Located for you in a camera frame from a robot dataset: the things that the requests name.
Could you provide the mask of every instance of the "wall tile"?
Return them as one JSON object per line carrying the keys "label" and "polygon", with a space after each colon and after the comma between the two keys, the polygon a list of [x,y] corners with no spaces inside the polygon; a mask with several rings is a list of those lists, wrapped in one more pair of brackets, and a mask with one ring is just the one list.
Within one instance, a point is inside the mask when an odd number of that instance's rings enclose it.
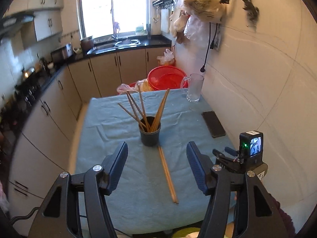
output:
{"label": "wall tile", "polygon": [[259,21],[247,27],[242,0],[230,0],[225,26],[254,36],[295,59],[301,29],[301,0],[252,0],[260,10]]}
{"label": "wall tile", "polygon": [[292,167],[300,171],[294,181],[300,181],[303,196],[317,190],[317,82],[298,63],[266,121],[274,126],[275,137],[283,143],[285,156],[292,159]]}
{"label": "wall tile", "polygon": [[208,64],[202,94],[236,149],[239,147],[239,134],[256,130],[264,120],[239,90]]}
{"label": "wall tile", "polygon": [[302,30],[296,61],[317,80],[317,23],[304,2],[302,4]]}
{"label": "wall tile", "polygon": [[292,217],[295,231],[298,232],[309,218],[317,203],[317,192],[296,203],[295,205],[282,208]]}
{"label": "wall tile", "polygon": [[7,62],[4,46],[0,46],[0,108],[4,105],[5,100],[13,94],[14,85],[15,82]]}
{"label": "wall tile", "polygon": [[16,33],[4,44],[4,50],[12,76],[15,82],[18,82],[22,76],[23,65],[25,69],[33,66],[29,51],[23,48],[21,32]]}
{"label": "wall tile", "polygon": [[281,203],[281,207],[293,205],[304,198],[307,189],[306,174],[298,167],[272,123],[264,121],[258,128],[264,134],[263,162],[268,165],[263,184],[267,191]]}
{"label": "wall tile", "polygon": [[224,28],[220,51],[210,50],[208,63],[266,117],[285,85],[293,60],[265,42]]}

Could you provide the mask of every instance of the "glass pitcher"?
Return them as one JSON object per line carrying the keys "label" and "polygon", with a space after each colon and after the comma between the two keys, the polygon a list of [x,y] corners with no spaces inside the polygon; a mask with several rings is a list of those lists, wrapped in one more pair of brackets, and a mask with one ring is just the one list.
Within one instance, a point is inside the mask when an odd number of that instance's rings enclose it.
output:
{"label": "glass pitcher", "polygon": [[198,102],[200,99],[201,89],[203,85],[204,77],[200,74],[192,73],[189,77],[184,77],[181,84],[180,89],[182,90],[183,94],[186,92],[183,89],[184,82],[188,81],[188,90],[186,99],[189,102]]}

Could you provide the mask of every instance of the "black cup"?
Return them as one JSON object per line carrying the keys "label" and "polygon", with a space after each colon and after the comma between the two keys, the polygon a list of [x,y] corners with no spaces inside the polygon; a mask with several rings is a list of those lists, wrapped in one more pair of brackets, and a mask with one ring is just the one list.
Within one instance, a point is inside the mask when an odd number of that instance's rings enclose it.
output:
{"label": "black cup", "polygon": [[[147,116],[146,117],[147,122],[152,125],[153,121],[154,121],[154,117],[153,116]],[[148,147],[152,147],[158,144],[159,142],[159,131],[161,130],[161,123],[159,123],[158,125],[158,129],[155,132],[144,132],[142,131],[140,125],[139,125],[139,130],[140,130],[140,134],[141,134],[141,141],[145,146]]]}

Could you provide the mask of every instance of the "camera screen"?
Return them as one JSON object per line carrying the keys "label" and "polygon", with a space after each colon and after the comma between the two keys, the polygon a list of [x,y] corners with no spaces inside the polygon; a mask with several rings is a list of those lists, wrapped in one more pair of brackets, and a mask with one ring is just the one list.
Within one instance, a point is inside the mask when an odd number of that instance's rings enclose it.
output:
{"label": "camera screen", "polygon": [[256,155],[261,151],[261,137],[251,139],[250,156]]}

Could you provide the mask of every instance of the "range hood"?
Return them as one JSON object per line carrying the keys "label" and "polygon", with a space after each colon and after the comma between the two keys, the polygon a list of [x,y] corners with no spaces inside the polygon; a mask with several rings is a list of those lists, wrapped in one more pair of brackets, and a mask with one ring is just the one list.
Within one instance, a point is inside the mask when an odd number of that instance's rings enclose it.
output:
{"label": "range hood", "polygon": [[19,12],[0,20],[0,40],[5,37],[14,36],[24,23],[34,20],[31,12]]}

